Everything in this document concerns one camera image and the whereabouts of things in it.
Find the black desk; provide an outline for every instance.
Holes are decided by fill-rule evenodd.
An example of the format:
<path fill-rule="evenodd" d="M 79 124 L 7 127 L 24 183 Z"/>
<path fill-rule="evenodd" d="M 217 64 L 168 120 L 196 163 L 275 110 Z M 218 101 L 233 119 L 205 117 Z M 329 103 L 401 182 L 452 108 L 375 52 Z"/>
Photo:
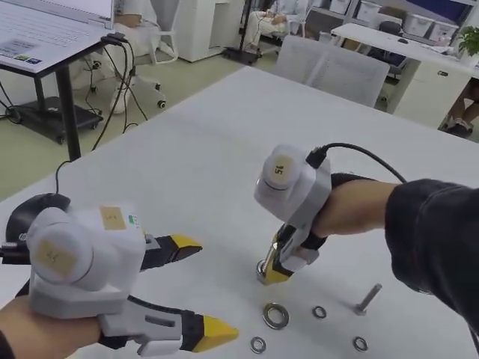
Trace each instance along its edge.
<path fill-rule="evenodd" d="M 53 138 L 60 143 L 62 142 L 60 138 L 66 139 L 70 161 L 75 161 L 82 156 L 78 128 L 85 126 L 96 128 L 97 124 L 103 120 L 103 118 L 74 105 L 70 70 L 68 66 L 80 58 L 103 48 L 103 46 L 103 43 L 98 42 L 76 55 L 70 56 L 63 61 L 40 71 L 39 73 L 31 73 L 29 71 L 19 70 L 15 67 L 0 64 L 0 70 L 18 73 L 19 75 L 31 77 L 34 80 L 37 101 L 14 106 L 15 111 L 20 114 L 20 124 L 34 130 L 35 132 L 41 133 L 42 135 Z M 55 73 L 56 76 L 58 97 L 45 99 L 41 79 L 51 73 Z M 88 113 L 90 116 L 86 116 L 85 120 L 79 123 L 76 119 L 76 114 L 79 112 L 83 115 Z"/>

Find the black base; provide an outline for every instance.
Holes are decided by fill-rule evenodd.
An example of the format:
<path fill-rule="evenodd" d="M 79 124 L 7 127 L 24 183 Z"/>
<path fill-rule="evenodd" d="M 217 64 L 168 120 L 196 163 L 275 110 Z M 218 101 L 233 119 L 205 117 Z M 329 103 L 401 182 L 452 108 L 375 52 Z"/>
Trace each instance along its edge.
<path fill-rule="evenodd" d="M 260 58 L 260 56 L 257 54 L 253 54 L 251 52 L 240 49 L 235 49 L 234 47 L 226 48 L 226 50 L 223 51 L 222 55 L 224 58 L 240 62 L 241 64 L 248 66 L 251 66 L 258 60 L 258 58 Z"/>
<path fill-rule="evenodd" d="M 33 101 L 20 106 L 14 106 L 8 113 L 19 124 L 63 144 L 65 142 L 65 128 L 61 118 L 60 99 L 48 97 L 45 99 L 45 111 L 38 110 L 38 102 Z M 92 111 L 75 106 L 76 127 L 96 129 L 103 117 Z"/>

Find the computer mouse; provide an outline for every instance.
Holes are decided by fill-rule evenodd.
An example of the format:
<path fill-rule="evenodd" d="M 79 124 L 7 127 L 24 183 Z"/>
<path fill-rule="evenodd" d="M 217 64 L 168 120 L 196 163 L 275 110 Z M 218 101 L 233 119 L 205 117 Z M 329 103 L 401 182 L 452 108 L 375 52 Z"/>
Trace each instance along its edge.
<path fill-rule="evenodd" d="M 70 198 L 55 193 L 39 194 L 26 200 L 15 208 L 8 219 L 5 231 L 7 242 L 25 240 L 25 234 L 28 232 L 31 223 L 45 208 L 56 207 L 66 211 L 70 202 Z"/>

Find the laptop keyboard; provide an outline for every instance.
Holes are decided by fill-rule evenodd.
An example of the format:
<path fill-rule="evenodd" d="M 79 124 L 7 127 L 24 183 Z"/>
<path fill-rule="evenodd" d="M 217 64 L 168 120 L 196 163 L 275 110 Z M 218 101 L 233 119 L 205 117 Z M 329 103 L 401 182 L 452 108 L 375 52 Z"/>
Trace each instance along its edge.
<path fill-rule="evenodd" d="M 25 11 L 17 12 L 15 10 L 7 10 L 1 15 L 0 31 L 20 34 L 43 43 L 62 47 L 67 47 L 93 34 L 84 28 L 47 22 L 40 17 L 26 16 Z"/>

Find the hand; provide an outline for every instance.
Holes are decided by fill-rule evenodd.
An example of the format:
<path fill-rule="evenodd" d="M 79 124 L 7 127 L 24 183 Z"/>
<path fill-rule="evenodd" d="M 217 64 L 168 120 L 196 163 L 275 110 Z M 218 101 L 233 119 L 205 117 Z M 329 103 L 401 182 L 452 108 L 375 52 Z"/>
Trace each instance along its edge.
<path fill-rule="evenodd" d="M 271 21 L 271 25 L 281 24 L 283 22 L 286 22 L 286 16 L 285 15 L 276 15 L 273 18 L 273 20 Z"/>
<path fill-rule="evenodd" d="M 16 359 L 63 359 L 100 338 L 96 318 L 52 319 L 33 313 L 28 297 L 18 297 L 0 310 L 0 331 Z"/>
<path fill-rule="evenodd" d="M 336 187 L 314 223 L 313 233 L 324 238 L 383 228 L 386 204 L 396 186 L 361 179 Z"/>

